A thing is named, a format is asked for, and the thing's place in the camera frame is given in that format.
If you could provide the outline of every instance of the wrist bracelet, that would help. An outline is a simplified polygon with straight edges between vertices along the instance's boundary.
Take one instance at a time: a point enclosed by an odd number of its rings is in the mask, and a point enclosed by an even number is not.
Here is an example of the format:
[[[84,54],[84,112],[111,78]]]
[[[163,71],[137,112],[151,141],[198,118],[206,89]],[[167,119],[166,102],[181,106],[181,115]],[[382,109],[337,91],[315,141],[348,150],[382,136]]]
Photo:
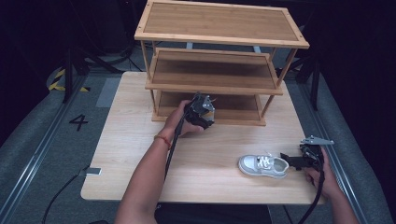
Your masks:
[[[168,140],[167,138],[165,138],[165,137],[162,136],[162,135],[155,134],[155,135],[154,135],[154,140],[155,140],[156,138],[161,138],[161,139],[166,143],[166,145],[168,145],[168,149],[171,148],[171,143],[169,142],[169,140]]]

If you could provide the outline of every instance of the number 4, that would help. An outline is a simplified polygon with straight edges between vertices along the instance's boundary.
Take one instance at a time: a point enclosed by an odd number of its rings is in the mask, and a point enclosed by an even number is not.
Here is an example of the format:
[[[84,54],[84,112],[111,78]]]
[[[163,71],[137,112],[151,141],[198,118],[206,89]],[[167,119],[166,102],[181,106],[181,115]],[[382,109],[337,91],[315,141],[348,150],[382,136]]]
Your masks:
[[[82,124],[88,123],[88,121],[84,121],[84,119],[85,119],[85,115],[81,114],[78,117],[76,117],[75,119],[70,120],[69,123],[78,124],[77,131],[79,132],[79,130],[81,129]]]

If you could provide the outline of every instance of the shelf board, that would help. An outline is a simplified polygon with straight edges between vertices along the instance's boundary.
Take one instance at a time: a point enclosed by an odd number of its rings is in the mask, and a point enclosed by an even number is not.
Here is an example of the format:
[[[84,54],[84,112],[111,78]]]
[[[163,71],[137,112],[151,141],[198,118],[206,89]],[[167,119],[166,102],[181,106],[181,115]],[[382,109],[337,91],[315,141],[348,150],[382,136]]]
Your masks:
[[[153,121],[165,121],[180,101],[192,99],[194,93],[157,91],[157,113],[153,113]],[[259,95],[223,95],[210,94],[214,100],[215,123],[265,126],[265,119],[260,116],[262,103]]]
[[[308,49],[284,7],[148,1],[134,39]]]
[[[147,90],[282,95],[268,54],[205,49],[156,49]]]

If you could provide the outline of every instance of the cable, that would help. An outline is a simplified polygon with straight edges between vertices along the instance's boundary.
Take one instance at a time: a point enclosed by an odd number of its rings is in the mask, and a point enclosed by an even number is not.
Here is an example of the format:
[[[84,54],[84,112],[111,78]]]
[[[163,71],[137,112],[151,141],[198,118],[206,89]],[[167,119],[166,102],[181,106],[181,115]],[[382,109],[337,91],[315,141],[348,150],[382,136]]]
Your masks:
[[[129,63],[130,63],[130,66],[129,66],[130,70],[132,70],[131,64],[133,64],[134,67],[136,67],[140,72],[144,72],[141,68],[139,68],[139,66],[137,66],[137,65],[131,60],[131,58],[128,58],[128,60],[129,60]]]
[[[291,216],[290,216],[290,214],[289,214],[288,209],[286,208],[286,205],[283,205],[283,210],[285,210],[286,216],[288,216],[289,222],[290,222],[291,224],[293,224],[293,220],[291,219]]]
[[[197,99],[197,95],[194,95],[194,97],[192,98],[191,101],[194,102],[194,101],[196,101],[196,99]],[[171,146],[171,148],[169,149],[168,159],[166,160],[166,165],[165,165],[165,177],[164,177],[164,180],[166,179],[166,176],[168,175],[168,170],[169,170],[169,166],[170,166],[170,164],[171,164],[171,160],[172,160],[173,153],[174,153],[174,151],[175,151],[177,139],[178,139],[178,137],[179,137],[180,134],[181,134],[181,130],[183,129],[184,118],[186,118],[187,114],[188,114],[189,111],[190,111],[190,108],[184,110],[183,116],[181,117],[180,121],[178,122],[178,124],[177,124],[177,126],[176,126],[176,128],[175,128],[175,136],[174,136],[174,139],[173,139],[173,141],[172,141],[172,146]]]
[[[309,208],[306,211],[306,213],[304,214],[304,216],[298,222],[299,224],[303,224],[306,221],[306,219],[309,217],[309,215],[311,215],[311,213],[314,210],[314,208],[317,206],[318,201],[320,199],[320,195],[321,195],[322,189],[323,189],[323,182],[324,182],[324,178],[325,178],[324,172],[323,172],[323,164],[320,161],[320,159],[317,157],[317,155],[315,155],[315,153],[313,153],[309,149],[309,147],[306,150],[309,151],[311,153],[311,155],[314,156],[316,161],[318,162],[320,177],[319,177],[319,183],[318,183],[318,191],[317,191],[317,195],[315,196],[315,200],[312,202],[311,206],[309,206]]]
[[[162,43],[162,41],[158,41],[157,43],[155,43],[155,46],[158,47],[158,45],[160,45],[161,43]],[[135,45],[134,47],[137,48],[137,49],[142,49],[141,47],[139,47],[139,45]],[[151,43],[146,43],[145,42],[145,47],[148,50],[153,50],[153,47],[152,47]]]
[[[64,186],[55,194],[55,196],[53,196],[52,200],[49,202],[49,205],[47,206],[46,212],[44,213],[43,219],[41,220],[42,224],[46,223],[46,219],[47,219],[47,215],[50,211],[50,208],[52,207],[52,204],[55,202],[55,199],[61,194],[61,192],[73,181],[75,180],[79,174],[81,173],[81,171],[85,171],[88,169],[88,167],[90,167],[90,165],[87,165],[86,167],[84,167],[84,169],[78,171],[78,173],[76,175],[73,175],[72,178],[69,179],[69,181],[67,181],[66,184],[64,184]]]
[[[129,57],[131,57],[131,55],[132,55],[132,52],[131,52],[131,53],[128,53],[128,55],[121,56],[120,58],[115,59],[115,60],[113,60],[113,61],[107,61],[106,63],[111,64],[111,65],[118,64],[118,63],[122,63],[122,62],[124,62],[125,60],[129,59]],[[85,62],[86,62],[89,66],[91,66],[91,67],[101,67],[100,64],[95,63],[95,62],[88,62],[88,61],[85,61]]]

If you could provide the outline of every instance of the human arm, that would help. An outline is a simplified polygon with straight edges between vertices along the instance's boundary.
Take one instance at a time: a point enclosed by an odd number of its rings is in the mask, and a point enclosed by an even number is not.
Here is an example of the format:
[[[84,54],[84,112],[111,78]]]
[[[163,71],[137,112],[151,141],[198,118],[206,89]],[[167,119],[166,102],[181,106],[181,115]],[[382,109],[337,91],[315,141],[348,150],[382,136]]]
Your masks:
[[[359,223],[355,213],[353,212],[352,207],[349,204],[349,201],[341,191],[340,187],[338,186],[337,180],[335,178],[334,172],[332,171],[332,167],[329,163],[329,157],[327,156],[326,151],[322,148],[323,154],[323,172],[325,175],[325,180],[323,183],[322,194],[332,204],[332,217],[333,223]],[[305,170],[305,177],[306,180],[311,182],[313,181],[315,187],[318,187],[319,176],[320,173],[313,168],[306,168]]]
[[[168,117],[158,135],[172,141],[175,128],[183,116],[184,106],[189,102],[180,103]],[[184,122],[181,134],[203,130],[202,127]],[[163,190],[167,154],[166,142],[161,138],[155,138],[134,170],[120,202],[115,223],[156,223],[154,212]]]

